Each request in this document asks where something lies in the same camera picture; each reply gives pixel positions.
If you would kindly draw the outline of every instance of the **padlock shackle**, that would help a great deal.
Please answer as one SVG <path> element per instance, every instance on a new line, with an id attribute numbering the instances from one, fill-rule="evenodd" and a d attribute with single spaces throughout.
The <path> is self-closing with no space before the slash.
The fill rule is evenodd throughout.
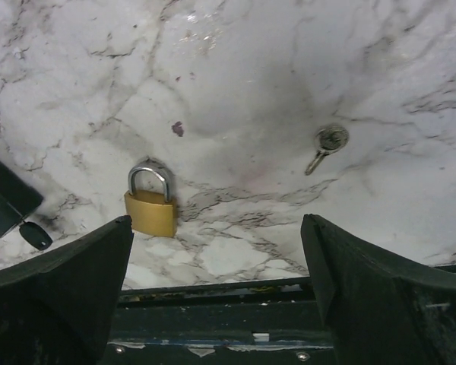
<path id="1" fill-rule="evenodd" d="M 164 192 L 164 201 L 166 203 L 171 202 L 171 200 L 173 199 L 171 193 L 171 177 L 166 168 L 162 164 L 151 159 L 142 161 L 139 164 L 135 165 L 128 173 L 128 191 L 130 192 L 130 194 L 135 195 L 135 193 L 137 192 L 137 187 L 135 185 L 135 177 L 141 171 L 153 173 L 161 181 Z"/>

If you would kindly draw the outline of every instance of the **brown spot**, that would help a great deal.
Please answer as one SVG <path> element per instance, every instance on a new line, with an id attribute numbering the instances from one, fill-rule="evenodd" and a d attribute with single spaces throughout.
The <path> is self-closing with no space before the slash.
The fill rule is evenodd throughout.
<path id="1" fill-rule="evenodd" d="M 182 127 L 182 123 L 179 121 L 179 122 L 175 122 L 171 128 L 173 129 L 173 132 L 175 134 L 177 134 L 178 137 L 182 137 L 184 135 L 184 128 Z"/>

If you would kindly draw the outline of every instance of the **key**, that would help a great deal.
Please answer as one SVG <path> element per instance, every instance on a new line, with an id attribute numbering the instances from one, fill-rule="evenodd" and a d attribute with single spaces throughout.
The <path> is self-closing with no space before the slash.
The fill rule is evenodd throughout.
<path id="1" fill-rule="evenodd" d="M 331 125 L 319 131 L 315 138 L 318 153 L 307 166 L 305 174 L 311 175 L 326 156 L 338 152 L 346 146 L 349 136 L 348 131 L 339 125 Z"/>

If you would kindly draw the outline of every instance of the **white marble countertop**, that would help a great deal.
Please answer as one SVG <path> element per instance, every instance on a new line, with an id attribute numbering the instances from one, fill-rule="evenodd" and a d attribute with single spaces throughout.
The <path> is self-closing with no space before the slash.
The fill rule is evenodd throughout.
<path id="1" fill-rule="evenodd" d="M 456 263 L 456 0 L 0 0 L 0 160 L 55 247 L 124 214 L 147 155 L 179 230 L 135 236 L 125 288 L 307 275 L 307 213 Z M 36 254 L 0 240 L 0 268 Z"/>

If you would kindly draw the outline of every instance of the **brass padlock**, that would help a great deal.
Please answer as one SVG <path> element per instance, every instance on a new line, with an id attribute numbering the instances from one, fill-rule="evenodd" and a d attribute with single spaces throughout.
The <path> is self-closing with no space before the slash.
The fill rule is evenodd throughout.
<path id="1" fill-rule="evenodd" d="M 137 190 L 135 176 L 141 171 L 153 173 L 162 183 L 163 194 Z M 171 193 L 172 181 L 166 168 L 155 160 L 140 162 L 128 173 L 125 207 L 131 217 L 131 228 L 152 236 L 174 237 L 177 228 L 176 199 Z"/>

